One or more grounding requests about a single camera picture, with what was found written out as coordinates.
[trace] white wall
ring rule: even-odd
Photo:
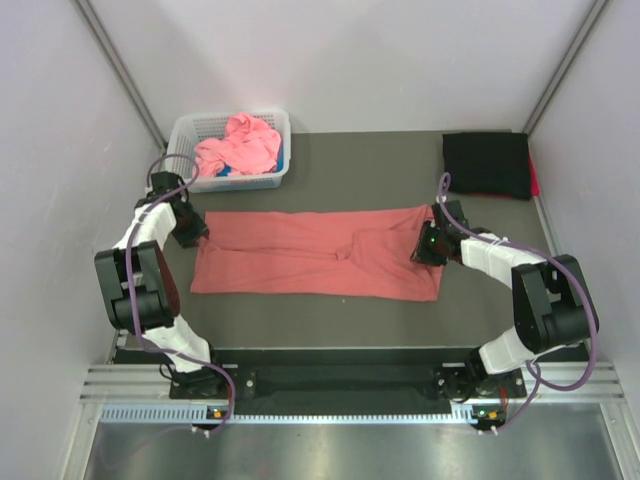
[[[582,265],[640,424],[640,2],[615,0],[531,139],[546,209]]]
[[[109,326],[93,255],[155,149],[68,0],[0,15],[0,477],[54,478]]]
[[[592,0],[94,0],[165,135],[281,106],[295,132],[524,125]]]

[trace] red cloth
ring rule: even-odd
[[[435,301],[442,268],[410,260],[426,205],[339,213],[216,213],[193,293],[321,293]]]
[[[272,172],[278,163],[280,134],[264,120],[248,113],[234,115],[227,122],[222,140],[208,138],[196,145],[200,175],[213,177],[225,166],[229,176]]]

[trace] metal frame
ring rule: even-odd
[[[553,382],[573,383],[584,372],[585,362],[542,363],[545,378]],[[534,379],[526,368],[522,374],[530,391]],[[76,418],[73,442],[67,453],[59,478],[79,480],[84,478],[89,455],[100,422],[130,423],[137,416],[138,423],[191,423],[201,417],[202,407],[225,410],[226,400],[174,400],[169,398],[170,381],[162,377],[158,365],[95,365],[87,374],[80,396],[80,411]],[[513,403],[523,400],[512,399]],[[452,404],[451,414],[433,415],[349,415],[349,416],[301,416],[301,415],[236,415],[232,422],[252,425],[299,424],[464,424],[472,423],[474,406],[495,403],[495,400],[472,399],[465,405]],[[543,404],[598,404],[611,438],[616,459],[625,479],[640,478],[640,435],[631,417],[624,392],[613,364],[600,362],[589,380],[575,392],[556,392],[541,387],[534,403]],[[185,411],[185,417],[166,418],[167,411]],[[189,415],[200,415],[191,418]]]
[[[151,115],[140,90],[136,86],[131,73],[129,73],[124,61],[120,57],[118,50],[102,24],[102,20],[100,20],[100,17],[93,8],[93,5],[89,0],[71,0],[71,2],[76,6],[80,17],[84,20],[91,35],[100,47],[100,50],[102,50],[102,53],[104,53],[107,63],[113,69],[116,78],[120,82],[120,85],[122,85],[129,100],[131,100],[142,123],[144,123],[144,126],[149,131],[149,135],[151,135],[153,141],[158,145],[158,148],[164,151],[166,149],[166,140],[162,135],[162,131],[154,120],[153,115]]]
[[[569,70],[571,69],[573,63],[582,51],[585,43],[589,39],[589,36],[593,32],[595,26],[602,18],[610,2],[611,0],[595,0],[591,5],[591,8],[587,12],[587,15],[580,24],[576,35],[573,37],[573,40],[569,44],[569,48],[563,55],[562,60],[560,60],[560,63],[556,67],[553,75],[551,76],[551,79],[549,80],[549,83],[545,87],[542,95],[536,103],[536,106],[529,115],[529,118],[527,119],[527,122],[522,129],[523,133],[531,135],[535,130],[538,122],[547,110],[547,107],[560,88],[560,85],[567,77],[567,74],[569,73]]]

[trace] gray table surface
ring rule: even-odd
[[[293,135],[291,168],[273,190],[193,194],[204,211],[332,212],[433,203],[442,173],[436,132]],[[460,196],[472,226],[547,249],[533,201]],[[215,347],[475,346],[513,325],[511,292],[451,264],[440,298],[417,303],[328,295],[189,293],[195,249],[165,255],[182,313]]]

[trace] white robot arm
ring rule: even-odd
[[[460,202],[445,205],[456,221],[468,228]],[[465,362],[471,383],[480,384],[492,375],[515,370],[542,354],[589,338],[584,305],[558,269],[538,255],[502,245],[506,239],[485,229],[474,229],[474,233],[490,242],[469,237],[448,222],[439,204],[432,208],[434,220],[425,222],[412,260],[436,266],[455,260],[512,290],[514,326],[471,352]],[[569,255],[555,260],[578,279],[588,296],[577,260]],[[552,300],[550,294],[559,298]]]

